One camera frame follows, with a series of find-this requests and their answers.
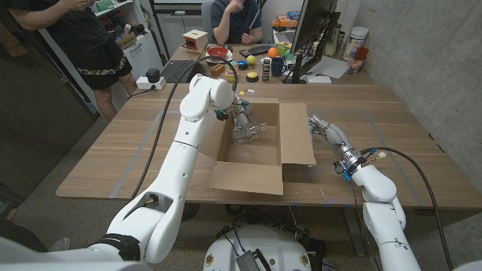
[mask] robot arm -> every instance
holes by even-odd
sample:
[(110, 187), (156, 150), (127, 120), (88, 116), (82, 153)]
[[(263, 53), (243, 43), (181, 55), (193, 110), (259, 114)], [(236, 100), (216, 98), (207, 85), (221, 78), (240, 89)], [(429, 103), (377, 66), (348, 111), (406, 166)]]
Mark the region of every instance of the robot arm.
[(89, 248), (38, 253), (0, 238), (2, 263), (101, 263), (125, 260), (159, 263), (170, 252), (178, 234), (186, 193), (197, 160), (198, 147), (216, 121), (216, 111), (246, 116), (245, 132), (253, 122), (226, 81), (196, 75), (180, 104), (181, 120), (174, 141), (154, 182), (125, 205), (107, 234)]
[(335, 171), (363, 186), (363, 218), (375, 238), (383, 270), (420, 270), (419, 264), (403, 232), (407, 223), (392, 180), (373, 166), (364, 166), (366, 159), (355, 151), (351, 141), (338, 126), (313, 115), (310, 130), (321, 135), (342, 158), (334, 163)]

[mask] white canister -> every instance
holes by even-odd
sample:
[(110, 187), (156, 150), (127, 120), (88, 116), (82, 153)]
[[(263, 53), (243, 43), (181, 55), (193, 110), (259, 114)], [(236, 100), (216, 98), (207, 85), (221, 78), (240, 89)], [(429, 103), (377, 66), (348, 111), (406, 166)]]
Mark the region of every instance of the white canister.
[(345, 53), (343, 53), (344, 60), (348, 60), (350, 57), (355, 56), (356, 50), (359, 47), (363, 47), (367, 34), (368, 28), (361, 26), (355, 26), (352, 28), (352, 33), (349, 35), (349, 40), (346, 44)]

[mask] cup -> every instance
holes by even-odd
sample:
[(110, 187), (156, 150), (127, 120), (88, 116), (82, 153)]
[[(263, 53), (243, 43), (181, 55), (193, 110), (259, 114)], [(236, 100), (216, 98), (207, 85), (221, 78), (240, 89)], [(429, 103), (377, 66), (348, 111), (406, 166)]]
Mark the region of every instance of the cup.
[(363, 56), (358, 56), (358, 55), (348, 59), (348, 69), (346, 70), (346, 73), (349, 75), (356, 75), (356, 72), (363, 65), (364, 61), (365, 61), (365, 58)]
[(271, 59), (271, 74), (273, 76), (281, 76), (283, 72), (286, 72), (286, 69), (288, 69), (288, 67), (286, 67), (284, 59), (281, 57)]

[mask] shorts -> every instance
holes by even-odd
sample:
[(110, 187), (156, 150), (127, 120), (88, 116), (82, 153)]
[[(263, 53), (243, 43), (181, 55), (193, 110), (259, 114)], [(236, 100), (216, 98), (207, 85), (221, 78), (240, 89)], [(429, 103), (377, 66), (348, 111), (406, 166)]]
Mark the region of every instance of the shorts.
[(71, 61), (93, 90), (109, 88), (119, 81), (119, 77), (128, 75), (133, 70), (124, 52), (110, 36), (104, 44), (79, 53)]

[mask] yellow ball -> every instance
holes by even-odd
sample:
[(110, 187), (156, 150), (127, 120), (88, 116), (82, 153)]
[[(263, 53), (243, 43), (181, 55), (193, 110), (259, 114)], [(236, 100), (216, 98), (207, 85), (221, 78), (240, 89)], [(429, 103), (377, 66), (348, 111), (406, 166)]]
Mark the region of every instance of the yellow ball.
[(256, 62), (256, 57), (255, 57), (255, 56), (248, 56), (248, 58), (246, 58), (246, 62), (247, 62), (249, 65), (253, 65), (253, 64), (255, 64), (255, 62)]

